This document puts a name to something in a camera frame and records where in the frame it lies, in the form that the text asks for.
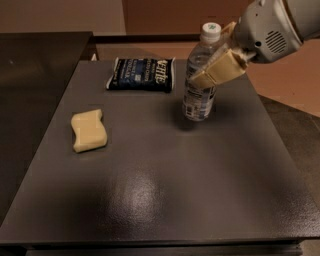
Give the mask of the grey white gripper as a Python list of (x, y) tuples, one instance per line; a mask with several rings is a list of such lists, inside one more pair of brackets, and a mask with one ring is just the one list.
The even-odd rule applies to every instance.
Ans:
[[(296, 52), (303, 44), (289, 15), (286, 0), (254, 0), (240, 16), (221, 30), (223, 37), (234, 33), (237, 45), (255, 53), (254, 63), (273, 63)], [(231, 49), (196, 71), (189, 82), (201, 89), (231, 81), (246, 71), (247, 61)]]

